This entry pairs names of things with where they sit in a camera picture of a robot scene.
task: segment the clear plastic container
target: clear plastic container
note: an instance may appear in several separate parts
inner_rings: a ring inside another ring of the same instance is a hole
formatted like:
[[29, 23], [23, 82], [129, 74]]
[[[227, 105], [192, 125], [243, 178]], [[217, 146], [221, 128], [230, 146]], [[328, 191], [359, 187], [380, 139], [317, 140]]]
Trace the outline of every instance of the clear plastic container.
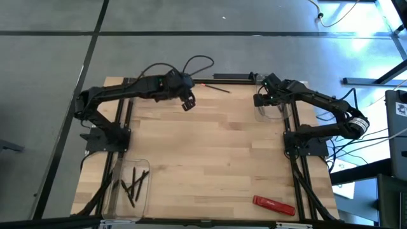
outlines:
[[[264, 87], [262, 87], [261, 82], [269, 74], [258, 74], [256, 76], [256, 94], [267, 94]], [[275, 121], [281, 121], [284, 118], [290, 117], [292, 114], [291, 106], [263, 106], [263, 107], [254, 107], [254, 117], [257, 121], [272, 123]]]
[[[142, 183], [138, 182], [132, 186], [134, 168], [134, 181], [138, 180], [143, 172], [148, 172], [148, 175], [145, 176]], [[103, 218], [112, 221], [126, 220], [136, 222], [140, 220], [146, 206], [150, 177], [151, 174], [149, 173], [149, 163], [147, 160], [117, 159], [113, 168], [109, 192], [105, 196]], [[134, 187], [133, 197], [131, 197], [131, 186]]]

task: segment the red marker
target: red marker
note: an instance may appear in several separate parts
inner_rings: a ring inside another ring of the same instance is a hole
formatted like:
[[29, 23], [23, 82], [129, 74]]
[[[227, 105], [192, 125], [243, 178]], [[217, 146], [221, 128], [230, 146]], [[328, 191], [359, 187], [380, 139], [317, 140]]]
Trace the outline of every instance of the red marker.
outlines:
[[282, 214], [287, 214], [289, 216], [295, 215], [295, 207], [274, 200], [270, 200], [264, 197], [259, 197], [257, 195], [253, 196], [253, 203], [260, 207], [264, 207], [265, 209], [268, 210], [272, 210]]
[[220, 89], [220, 88], [217, 88], [217, 87], [214, 87], [214, 86], [209, 86], [209, 85], [206, 85], [205, 83], [201, 83], [201, 85], [202, 85], [202, 86], [205, 86], [205, 87], [209, 87], [209, 88], [215, 89], [215, 90], [220, 90], [220, 91], [222, 91], [222, 92], [230, 93], [230, 92], [227, 91], [227, 90]]

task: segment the wooden tabletop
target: wooden tabletop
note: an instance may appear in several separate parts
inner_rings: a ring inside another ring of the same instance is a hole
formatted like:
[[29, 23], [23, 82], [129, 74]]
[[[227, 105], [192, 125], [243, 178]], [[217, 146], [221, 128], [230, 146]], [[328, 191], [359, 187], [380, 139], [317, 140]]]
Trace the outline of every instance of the wooden tabletop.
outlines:
[[[107, 77], [105, 86], [122, 81]], [[254, 85], [216, 86], [231, 93], [196, 85], [197, 106], [188, 112], [178, 99], [135, 99], [125, 159], [149, 162], [144, 217], [297, 221], [298, 214], [286, 216], [252, 204], [253, 195], [259, 195], [296, 208], [291, 166], [283, 154], [283, 120], [259, 121]], [[105, 102], [99, 111], [113, 121], [117, 105]], [[301, 123], [317, 125], [311, 105], [297, 106]], [[338, 217], [326, 165], [316, 156], [307, 160], [315, 194]], [[84, 162], [72, 213], [99, 188], [105, 161], [106, 152], [98, 152]], [[309, 218], [304, 191], [302, 196]]]

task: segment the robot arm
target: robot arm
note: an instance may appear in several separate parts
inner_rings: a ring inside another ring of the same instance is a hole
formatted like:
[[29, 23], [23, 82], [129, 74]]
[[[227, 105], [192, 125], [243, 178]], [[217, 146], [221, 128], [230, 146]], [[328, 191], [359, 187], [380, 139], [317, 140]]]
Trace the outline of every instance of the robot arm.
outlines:
[[310, 90], [299, 81], [281, 81], [274, 73], [271, 73], [261, 84], [267, 91], [267, 94], [253, 95], [256, 107], [278, 106], [279, 104], [290, 103], [291, 101], [303, 101], [330, 111], [335, 116], [335, 124], [318, 127], [301, 125], [297, 131], [291, 132], [291, 137], [295, 138], [293, 143], [297, 146], [301, 147], [300, 142], [307, 142], [314, 137], [340, 135], [346, 139], [358, 139], [369, 127], [368, 119], [347, 101]]
[[102, 149], [109, 149], [111, 145], [126, 149], [130, 137], [129, 130], [121, 128], [119, 123], [110, 122], [100, 114], [97, 111], [99, 104], [131, 97], [154, 99], [156, 102], [178, 97], [184, 102], [183, 109], [188, 111], [195, 106], [195, 96], [191, 91], [194, 85], [189, 74], [172, 69], [165, 75], [141, 77], [133, 83], [85, 90], [76, 98], [74, 117], [92, 122], [103, 134], [91, 131], [91, 134], [81, 134], [81, 137], [88, 142], [91, 138], [102, 141], [103, 144], [97, 143], [106, 146], [101, 147]]
[[88, 120], [100, 103], [131, 97], [154, 99], [156, 102], [179, 97], [184, 102], [183, 109], [188, 111], [195, 106], [195, 96], [191, 91], [194, 85], [191, 76], [173, 69], [165, 75], [143, 77], [126, 85], [92, 87], [81, 92], [76, 99], [75, 118]]

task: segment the concrete floor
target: concrete floor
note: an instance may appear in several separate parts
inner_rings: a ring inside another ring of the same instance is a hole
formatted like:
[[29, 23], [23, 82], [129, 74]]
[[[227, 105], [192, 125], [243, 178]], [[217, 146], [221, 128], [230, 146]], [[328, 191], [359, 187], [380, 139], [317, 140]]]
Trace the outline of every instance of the concrete floor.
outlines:
[[[102, 3], [1, 1], [0, 31], [92, 31]], [[321, 3], [326, 23], [352, 5]], [[385, 13], [392, 13], [386, 2], [381, 5], [386, 6]], [[361, 36], [389, 31], [372, 3], [359, 3], [347, 18], [328, 29], [315, 24], [315, 14], [315, 7], [306, 0], [116, 0], [109, 3], [102, 31], [329, 31], [360, 32]], [[395, 29], [399, 19], [390, 19]], [[88, 36], [0, 36], [0, 139], [25, 146], [23, 153], [0, 153], [0, 221], [30, 217], [89, 42]], [[407, 44], [407, 38], [402, 37], [401, 43]], [[216, 61], [199, 78], [213, 73], [273, 72], [281, 78], [308, 81], [314, 90], [337, 96], [349, 90], [340, 84], [343, 77], [377, 78], [402, 61], [390, 38], [99, 37], [83, 88], [102, 85], [106, 76], [135, 76], [153, 62], [182, 67], [196, 54]], [[163, 70], [157, 67], [150, 73]], [[383, 89], [358, 88], [357, 93], [359, 103], [367, 106], [383, 95]], [[386, 125], [380, 117], [377, 120], [371, 128]], [[74, 120], [45, 211], [47, 218], [70, 213], [85, 148], [79, 134], [84, 131]], [[369, 162], [389, 157], [388, 146], [382, 147], [355, 155]], [[344, 159], [363, 164], [357, 158]]]

